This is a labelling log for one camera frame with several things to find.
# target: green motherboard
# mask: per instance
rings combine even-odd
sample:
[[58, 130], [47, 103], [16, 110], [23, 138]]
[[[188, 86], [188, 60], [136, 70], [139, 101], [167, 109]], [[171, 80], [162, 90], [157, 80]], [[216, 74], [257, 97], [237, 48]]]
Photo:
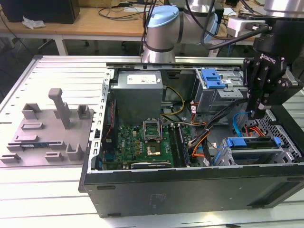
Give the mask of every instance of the green motherboard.
[[[181, 129], [182, 134], [172, 135], [171, 129]], [[160, 129], [161, 140], [145, 141], [143, 126], [120, 126], [118, 133], [117, 149], [114, 154], [104, 154], [104, 161], [107, 163], [107, 169], [124, 169], [123, 164], [134, 162], [168, 162], [172, 167], [180, 167], [174, 157], [176, 153], [176, 141], [181, 135], [185, 142], [185, 149], [188, 151], [188, 141], [191, 140], [191, 130], [188, 126], [162, 126]], [[157, 135], [159, 130], [157, 126], [146, 128], [145, 135]]]

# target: black box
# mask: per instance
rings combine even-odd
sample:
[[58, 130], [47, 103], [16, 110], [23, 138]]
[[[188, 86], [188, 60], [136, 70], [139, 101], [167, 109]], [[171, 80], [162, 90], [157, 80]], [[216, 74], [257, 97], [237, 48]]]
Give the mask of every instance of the black box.
[[230, 5], [232, 7], [236, 7], [238, 4], [239, 0], [226, 0], [226, 5]]
[[80, 12], [78, 0], [0, 0], [10, 22], [30, 20], [73, 24]]

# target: circuit board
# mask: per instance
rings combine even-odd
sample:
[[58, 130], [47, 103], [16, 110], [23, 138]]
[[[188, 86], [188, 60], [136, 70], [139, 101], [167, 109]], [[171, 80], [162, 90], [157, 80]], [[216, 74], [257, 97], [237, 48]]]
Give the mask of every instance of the circuit board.
[[[113, 163], [128, 164], [132, 162], [169, 162], [173, 167], [175, 164], [172, 156], [169, 128], [172, 127], [161, 127], [162, 140], [160, 142], [145, 142], [143, 138], [143, 126], [120, 126], [115, 155], [113, 154], [113, 156], [109, 157], [107, 154], [105, 158], [107, 161], [110, 159]], [[191, 139], [190, 128], [185, 126], [182, 127], [181, 130], [188, 150], [188, 141]], [[146, 135], [156, 134], [158, 134], [157, 126], [147, 127]]]

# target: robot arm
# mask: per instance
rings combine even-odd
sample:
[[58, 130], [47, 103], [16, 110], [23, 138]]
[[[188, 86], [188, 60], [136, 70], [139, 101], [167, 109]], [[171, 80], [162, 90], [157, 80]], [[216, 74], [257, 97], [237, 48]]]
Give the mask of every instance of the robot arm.
[[215, 0], [186, 2], [188, 6], [185, 11], [170, 22], [153, 28], [149, 24], [142, 60], [174, 62], [175, 43], [200, 43], [207, 50], [213, 50], [256, 36], [253, 44], [255, 57], [244, 60], [244, 86], [248, 88], [247, 111], [251, 112], [250, 118], [262, 118], [266, 109], [283, 104], [304, 86], [288, 67], [300, 55], [304, 46], [304, 0], [266, 0], [266, 15], [231, 18], [228, 34], [233, 38], [207, 46], [205, 33], [210, 33], [207, 31], [211, 31], [214, 23], [214, 2]]
[[267, 24], [271, 29], [255, 38], [254, 58], [244, 59], [244, 85], [248, 88], [247, 111], [262, 118], [266, 109], [281, 105], [304, 84], [289, 70], [304, 46], [304, 1], [266, 0], [266, 15], [231, 18], [228, 33], [239, 36], [248, 27]]

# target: motherboard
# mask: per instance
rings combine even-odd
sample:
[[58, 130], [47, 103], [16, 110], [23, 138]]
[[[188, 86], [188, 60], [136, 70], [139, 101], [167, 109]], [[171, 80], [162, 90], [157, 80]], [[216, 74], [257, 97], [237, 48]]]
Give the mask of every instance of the motherboard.
[[190, 162], [188, 144], [191, 129], [188, 126], [158, 124], [120, 126], [117, 148], [101, 154], [102, 169], [186, 167]]

